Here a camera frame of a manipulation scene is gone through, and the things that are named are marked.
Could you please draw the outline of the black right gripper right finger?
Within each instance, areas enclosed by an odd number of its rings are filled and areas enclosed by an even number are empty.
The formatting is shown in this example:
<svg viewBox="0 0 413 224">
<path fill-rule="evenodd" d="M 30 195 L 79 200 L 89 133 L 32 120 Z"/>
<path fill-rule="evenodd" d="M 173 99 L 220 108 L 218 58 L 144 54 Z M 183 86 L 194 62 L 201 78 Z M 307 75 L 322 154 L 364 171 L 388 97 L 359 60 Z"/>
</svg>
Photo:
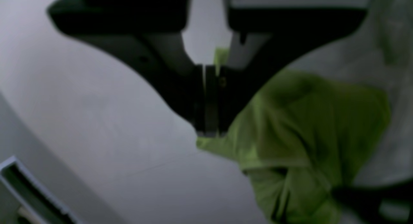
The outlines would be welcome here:
<svg viewBox="0 0 413 224">
<path fill-rule="evenodd" d="M 301 56 L 354 33 L 368 0 L 223 0 L 233 31 L 223 65 L 206 67 L 206 134 L 224 135 L 276 73 Z"/>
</svg>

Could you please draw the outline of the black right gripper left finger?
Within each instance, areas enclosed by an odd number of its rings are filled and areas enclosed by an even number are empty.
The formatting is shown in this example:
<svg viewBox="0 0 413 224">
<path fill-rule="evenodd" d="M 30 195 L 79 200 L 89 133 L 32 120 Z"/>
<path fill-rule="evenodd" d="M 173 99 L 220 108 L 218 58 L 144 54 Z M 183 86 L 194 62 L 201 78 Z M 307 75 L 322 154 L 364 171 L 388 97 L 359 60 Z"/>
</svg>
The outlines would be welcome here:
<svg viewBox="0 0 413 224">
<path fill-rule="evenodd" d="M 202 65 L 187 54 L 182 31 L 190 0 L 54 0 L 57 30 L 127 65 L 164 102 L 206 133 Z"/>
</svg>

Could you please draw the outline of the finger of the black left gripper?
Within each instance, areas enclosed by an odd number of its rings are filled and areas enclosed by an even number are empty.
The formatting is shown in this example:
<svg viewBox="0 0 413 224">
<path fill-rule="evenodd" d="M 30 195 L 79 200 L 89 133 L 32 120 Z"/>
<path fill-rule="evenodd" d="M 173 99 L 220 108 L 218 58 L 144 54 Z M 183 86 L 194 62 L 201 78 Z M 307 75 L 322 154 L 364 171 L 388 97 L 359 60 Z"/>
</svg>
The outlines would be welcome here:
<svg viewBox="0 0 413 224">
<path fill-rule="evenodd" d="M 411 224 L 412 223 L 412 182 L 399 182 L 381 187 L 339 186 L 331 191 L 339 204 L 352 210 L 367 224 Z M 379 212 L 383 201 L 397 205 L 408 205 L 407 220 L 387 218 Z"/>
</svg>

